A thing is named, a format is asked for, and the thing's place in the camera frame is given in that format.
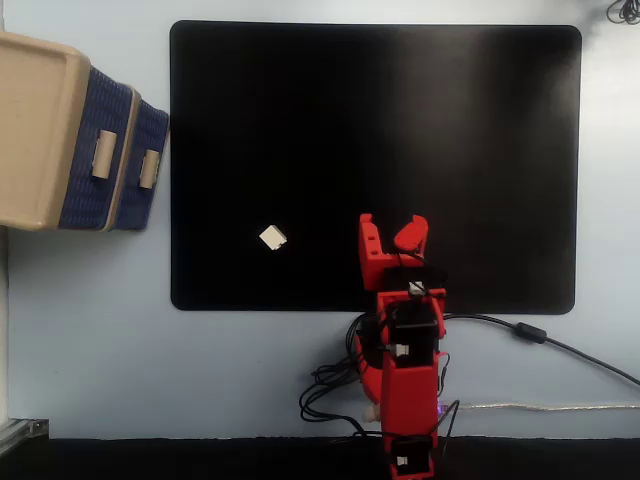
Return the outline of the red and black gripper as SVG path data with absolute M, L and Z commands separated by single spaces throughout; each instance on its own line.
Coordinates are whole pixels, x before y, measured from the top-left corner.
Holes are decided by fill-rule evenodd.
M 448 273 L 444 269 L 427 263 L 417 254 L 395 250 L 396 247 L 402 252 L 424 252 L 428 232 L 427 220 L 414 215 L 395 235 L 393 245 L 384 241 L 372 214 L 361 214 L 358 252 L 364 288 L 377 293 L 404 291 L 410 296 L 428 295 L 431 290 L 445 288 Z

